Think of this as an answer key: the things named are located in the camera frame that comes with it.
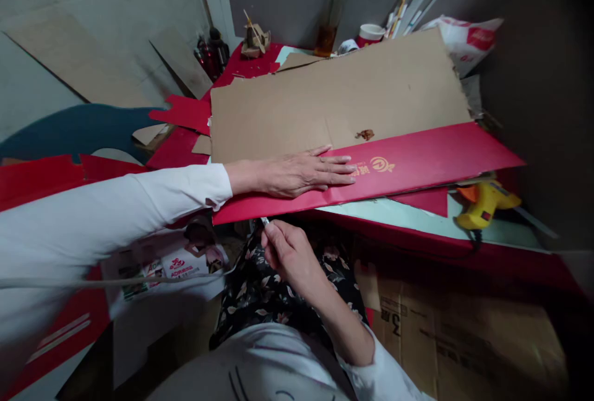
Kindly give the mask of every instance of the lap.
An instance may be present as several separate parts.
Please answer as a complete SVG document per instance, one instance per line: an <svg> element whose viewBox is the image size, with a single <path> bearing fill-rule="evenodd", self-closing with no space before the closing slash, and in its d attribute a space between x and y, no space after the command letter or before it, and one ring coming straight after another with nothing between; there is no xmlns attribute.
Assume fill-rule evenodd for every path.
<svg viewBox="0 0 594 401"><path fill-rule="evenodd" d="M306 227L305 230L326 276L351 310L367 324L361 293L344 245L336 236L308 232ZM316 311L264 259L260 231L245 244L235 272L227 279L210 349L249 326L277 322L309 335L332 352L332 342Z"/></svg>

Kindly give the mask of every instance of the hand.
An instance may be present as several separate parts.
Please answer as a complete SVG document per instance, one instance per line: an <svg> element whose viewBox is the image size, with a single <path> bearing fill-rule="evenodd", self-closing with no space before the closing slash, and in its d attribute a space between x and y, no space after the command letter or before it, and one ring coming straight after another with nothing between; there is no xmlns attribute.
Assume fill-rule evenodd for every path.
<svg viewBox="0 0 594 401"><path fill-rule="evenodd" d="M353 184L349 176L355 165L346 165L351 157L320 157L331 145L271 160L241 161L225 165L233 195L244 192L265 192L274 197L295 198L304 192L328 185Z"/></svg>
<svg viewBox="0 0 594 401"><path fill-rule="evenodd" d="M313 307L335 293L301 228L273 220L262 231L262 246L270 266Z"/></svg>

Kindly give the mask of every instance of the red cup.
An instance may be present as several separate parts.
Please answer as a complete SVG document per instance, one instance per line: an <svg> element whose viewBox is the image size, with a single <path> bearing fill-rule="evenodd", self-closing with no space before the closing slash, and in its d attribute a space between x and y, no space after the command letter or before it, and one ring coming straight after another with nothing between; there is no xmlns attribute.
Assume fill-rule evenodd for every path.
<svg viewBox="0 0 594 401"><path fill-rule="evenodd" d="M378 43L382 40L382 37L384 37L384 32L385 30L379 25L363 24L361 28L359 28L359 35L355 42L357 42L357 45L361 48Z"/></svg>

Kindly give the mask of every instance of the yellow glue gun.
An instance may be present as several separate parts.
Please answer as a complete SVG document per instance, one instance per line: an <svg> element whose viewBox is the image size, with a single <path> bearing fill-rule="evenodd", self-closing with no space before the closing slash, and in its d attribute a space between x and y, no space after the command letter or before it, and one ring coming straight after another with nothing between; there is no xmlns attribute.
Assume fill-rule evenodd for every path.
<svg viewBox="0 0 594 401"><path fill-rule="evenodd" d="M470 188L459 188L460 193L473 203L468 210L456 217L461 228L469 231L485 229L491 223L496 209L518 207L522 200L507 192L495 180L483 181Z"/></svg>

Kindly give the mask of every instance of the white plastic bag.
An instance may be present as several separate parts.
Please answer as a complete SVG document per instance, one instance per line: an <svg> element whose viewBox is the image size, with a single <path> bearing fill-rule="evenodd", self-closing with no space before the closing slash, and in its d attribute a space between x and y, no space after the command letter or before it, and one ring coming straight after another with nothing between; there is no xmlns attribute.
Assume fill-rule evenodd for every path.
<svg viewBox="0 0 594 401"><path fill-rule="evenodd" d="M495 47L495 30L501 24L503 19L473 24L442 15L423 25L421 31L439 28L450 57L463 78Z"/></svg>

